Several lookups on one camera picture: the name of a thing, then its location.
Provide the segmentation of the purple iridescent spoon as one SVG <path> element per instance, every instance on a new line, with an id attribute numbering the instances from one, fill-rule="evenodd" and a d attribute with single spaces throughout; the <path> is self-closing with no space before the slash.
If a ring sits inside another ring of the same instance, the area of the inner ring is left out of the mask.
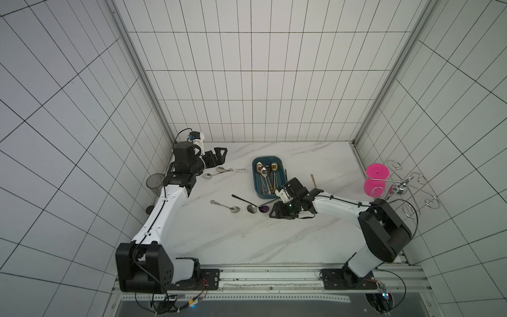
<path id="1" fill-rule="evenodd" d="M 248 204 L 247 210 L 250 213 L 257 213 L 257 212 L 267 213 L 269 211 L 269 206 L 266 206 L 266 205 L 260 205 L 260 206 L 258 206 L 258 205 L 255 205 L 255 204 L 253 204 L 253 203 L 251 203 L 251 202 L 249 202 L 249 201 L 247 201 L 247 200 L 245 200 L 245 199 L 243 199 L 243 198 L 241 198 L 241 197 L 239 197 L 237 195 L 232 194 L 231 196 L 233 198 L 235 198 L 235 199 L 239 199 L 242 202 L 246 202 Z"/>

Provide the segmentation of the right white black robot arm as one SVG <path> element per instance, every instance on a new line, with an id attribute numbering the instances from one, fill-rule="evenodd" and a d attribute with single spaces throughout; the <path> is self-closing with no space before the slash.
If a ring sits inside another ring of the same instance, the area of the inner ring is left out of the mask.
<path id="1" fill-rule="evenodd" d="M 280 189 L 275 195 L 280 201 L 274 204 L 271 218 L 293 220 L 308 211 L 313 217 L 323 214 L 344 220 L 362 232 L 363 246 L 337 273 L 338 284 L 346 289 L 361 284 L 379 265 L 392 263 L 413 238 L 410 228 L 389 202 L 380 198 L 373 202 L 350 202 L 316 188 L 298 192 Z"/>

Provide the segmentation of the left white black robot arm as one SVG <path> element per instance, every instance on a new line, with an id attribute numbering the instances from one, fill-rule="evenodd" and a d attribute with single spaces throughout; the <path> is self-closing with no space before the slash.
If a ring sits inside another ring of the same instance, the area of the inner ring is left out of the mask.
<path id="1" fill-rule="evenodd" d="M 205 169 L 223 165 L 227 149 L 203 150 L 203 141 L 174 146 L 174 162 L 162 181 L 161 195 L 152 213 L 130 243 L 121 243 L 115 259 L 119 286 L 124 293 L 164 294 L 203 286 L 197 258 L 173 258 L 167 246 L 174 216 L 187 202 L 197 177 Z"/>

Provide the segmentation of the copper round spoon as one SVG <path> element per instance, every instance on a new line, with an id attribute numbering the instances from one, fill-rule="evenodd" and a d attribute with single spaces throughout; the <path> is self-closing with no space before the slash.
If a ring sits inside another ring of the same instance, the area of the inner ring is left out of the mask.
<path id="1" fill-rule="evenodd" d="M 262 168 L 263 167 L 264 166 L 263 166 L 263 164 L 261 162 L 257 162 L 257 164 L 256 164 L 256 171 L 257 171 L 257 173 L 260 176 L 262 194 L 266 195 L 266 188 L 265 188 L 265 184 L 264 184 L 264 177 L 263 177 L 263 174 L 262 174 Z"/>

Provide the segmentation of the teal plastic storage box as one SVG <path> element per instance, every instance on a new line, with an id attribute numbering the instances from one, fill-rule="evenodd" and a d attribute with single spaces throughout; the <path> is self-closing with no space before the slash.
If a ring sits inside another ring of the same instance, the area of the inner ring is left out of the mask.
<path id="1" fill-rule="evenodd" d="M 269 179 L 271 181 L 271 184 L 273 184 L 273 178 L 272 178 L 272 174 L 271 174 L 271 163 L 276 162 L 278 164 L 278 171 L 277 171 L 278 186 L 277 186 L 277 188 L 279 188 L 280 186 L 285 184 L 284 166 L 283 166 L 282 160 L 276 156 L 261 156 L 261 157 L 255 158 L 252 161 L 252 177 L 253 177 L 253 184 L 254 184 L 253 187 L 254 187 L 254 191 L 257 194 L 257 196 L 261 199 L 275 199 L 275 198 L 277 198 L 275 193 L 272 193 L 272 194 L 269 193 L 269 191 L 267 189 L 267 185 L 265 183 L 265 180 L 264 180 L 264 184 L 265 184 L 265 188 L 266 188 L 266 195 L 262 194 L 260 176 L 256 171 L 257 162 L 261 162 L 264 166 L 266 166 L 269 169 Z"/>

